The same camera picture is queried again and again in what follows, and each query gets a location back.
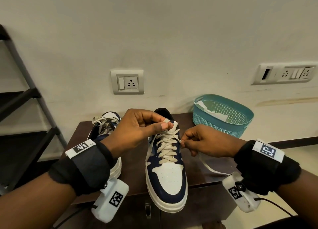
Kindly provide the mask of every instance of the floor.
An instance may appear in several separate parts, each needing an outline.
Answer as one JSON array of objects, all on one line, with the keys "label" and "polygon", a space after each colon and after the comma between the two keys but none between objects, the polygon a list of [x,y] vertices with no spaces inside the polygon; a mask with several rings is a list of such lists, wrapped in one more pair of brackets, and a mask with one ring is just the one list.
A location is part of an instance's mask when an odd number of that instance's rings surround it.
[{"label": "floor", "polygon": [[[300,166],[318,175],[318,145],[288,148],[284,149],[286,155],[300,163]],[[296,213],[290,208],[276,193],[270,192],[267,196],[261,196],[269,199],[276,204],[283,207],[288,212],[296,215]],[[238,207],[232,212],[228,219],[222,221],[227,229],[252,229],[261,225],[282,219],[288,215],[281,211],[276,206],[262,201],[259,208],[256,211],[250,213],[242,212]],[[190,227],[187,229],[201,229],[202,226]]]}]

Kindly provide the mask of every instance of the plastic basket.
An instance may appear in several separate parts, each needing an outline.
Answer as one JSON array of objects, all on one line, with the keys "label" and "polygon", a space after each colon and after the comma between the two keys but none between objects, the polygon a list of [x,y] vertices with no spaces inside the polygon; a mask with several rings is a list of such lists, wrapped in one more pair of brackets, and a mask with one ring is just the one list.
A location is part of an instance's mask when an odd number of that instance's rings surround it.
[{"label": "plastic basket", "polygon": [[252,110],[246,106],[215,94],[205,94],[194,100],[202,101],[210,111],[228,115],[226,122],[206,113],[200,105],[194,104],[193,122],[204,124],[221,132],[239,138],[254,117]]}]

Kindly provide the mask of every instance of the sneaker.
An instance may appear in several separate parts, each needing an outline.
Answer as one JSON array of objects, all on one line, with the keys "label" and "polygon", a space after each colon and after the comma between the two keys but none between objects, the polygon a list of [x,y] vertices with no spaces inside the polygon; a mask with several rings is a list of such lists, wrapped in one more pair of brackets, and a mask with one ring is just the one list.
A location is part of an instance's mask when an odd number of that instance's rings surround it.
[{"label": "sneaker", "polygon": [[188,181],[180,153],[179,127],[166,108],[155,110],[173,123],[173,128],[149,138],[146,183],[149,195],[162,211],[182,210],[188,197]]},{"label": "sneaker", "polygon": [[[121,118],[116,112],[106,112],[101,117],[93,118],[93,128],[87,139],[101,141],[108,137],[117,127]],[[114,158],[114,167],[110,170],[109,179],[118,178],[121,174],[121,157]]]}]

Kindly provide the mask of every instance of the wall stain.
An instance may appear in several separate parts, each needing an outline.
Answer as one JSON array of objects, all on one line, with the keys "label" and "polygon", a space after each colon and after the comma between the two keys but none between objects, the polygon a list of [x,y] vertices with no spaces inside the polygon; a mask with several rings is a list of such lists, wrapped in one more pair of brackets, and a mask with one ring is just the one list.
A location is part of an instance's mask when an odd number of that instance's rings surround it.
[{"label": "wall stain", "polygon": [[296,103],[309,103],[309,102],[318,102],[318,97],[312,98],[298,98],[298,99],[284,99],[284,100],[270,100],[257,103],[257,107],[264,106],[275,106],[275,105],[288,105],[288,104],[296,104]]}]

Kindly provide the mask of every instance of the cable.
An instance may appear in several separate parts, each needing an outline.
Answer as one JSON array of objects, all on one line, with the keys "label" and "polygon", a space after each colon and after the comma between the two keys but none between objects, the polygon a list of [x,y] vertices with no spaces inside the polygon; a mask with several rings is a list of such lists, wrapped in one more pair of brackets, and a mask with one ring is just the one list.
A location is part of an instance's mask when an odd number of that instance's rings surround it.
[{"label": "cable", "polygon": [[264,201],[268,201],[270,203],[272,203],[273,205],[277,206],[279,209],[281,209],[282,211],[286,212],[288,215],[290,215],[291,217],[294,217],[292,214],[290,214],[288,211],[286,211],[284,208],[280,207],[279,205],[277,205],[276,203],[268,200],[268,199],[265,199],[265,198],[254,198],[254,200],[256,201],[260,201],[260,200],[264,200]]},{"label": "cable", "polygon": [[63,221],[61,221],[60,224],[58,224],[56,227],[51,227],[51,229],[57,229],[59,228],[60,226],[62,226],[68,219],[70,219],[71,217],[73,217],[74,215],[80,213],[81,211],[87,209],[87,208],[90,208],[90,207],[82,207],[80,209],[78,209],[77,211],[75,211],[73,214],[69,215],[68,217],[66,217]]}]

